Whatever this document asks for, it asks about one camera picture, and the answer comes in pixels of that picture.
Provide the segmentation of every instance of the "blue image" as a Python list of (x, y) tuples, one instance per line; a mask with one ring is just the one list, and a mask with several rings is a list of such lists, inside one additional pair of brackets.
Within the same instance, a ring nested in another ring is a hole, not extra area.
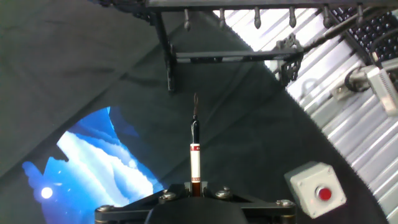
[(118, 107), (104, 108), (77, 122), (59, 139), (57, 146), (68, 162), (50, 157), (43, 174), (33, 163), (23, 163), (47, 224), (92, 224), (94, 210), (102, 205), (123, 207), (163, 190), (151, 171), (120, 142), (115, 126), (139, 142)]

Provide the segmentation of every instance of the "black cable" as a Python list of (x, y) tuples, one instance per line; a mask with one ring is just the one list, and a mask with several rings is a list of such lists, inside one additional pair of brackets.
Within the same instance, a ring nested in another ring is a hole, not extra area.
[(378, 55), (376, 53), (376, 48), (377, 48), (377, 45), (380, 44), (381, 41), (383, 41), (385, 38), (388, 38), (388, 37), (394, 35), (395, 33), (398, 33), (398, 28), (393, 29), (392, 31), (389, 31), (389, 32), (385, 33), (384, 35), (382, 35), (381, 37), (378, 37), (373, 42), (372, 47), (370, 49), (369, 56), (370, 56), (374, 66), (377, 66), (378, 68), (383, 69), (381, 61), (379, 60), (379, 57), (378, 57)]

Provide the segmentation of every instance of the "white device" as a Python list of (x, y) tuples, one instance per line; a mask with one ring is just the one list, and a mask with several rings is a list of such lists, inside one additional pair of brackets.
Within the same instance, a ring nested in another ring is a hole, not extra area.
[(398, 116), (398, 93), (386, 70), (376, 67), (366, 76), (388, 116)]
[(317, 218), (347, 201), (332, 166), (310, 162), (285, 174), (297, 205), (311, 218)]

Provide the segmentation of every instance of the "gray cloth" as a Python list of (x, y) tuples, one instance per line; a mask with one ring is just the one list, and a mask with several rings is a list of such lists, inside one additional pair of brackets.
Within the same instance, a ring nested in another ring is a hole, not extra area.
[[(164, 16), (172, 32), (182, 15)], [(147, 22), (84, 0), (0, 8), (0, 176), (158, 43)]]

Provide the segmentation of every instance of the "test tube label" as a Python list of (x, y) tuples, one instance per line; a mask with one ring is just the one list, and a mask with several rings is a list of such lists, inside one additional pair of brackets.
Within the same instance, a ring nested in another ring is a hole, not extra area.
[(200, 145), (191, 144), (191, 178), (192, 183), (200, 183)]

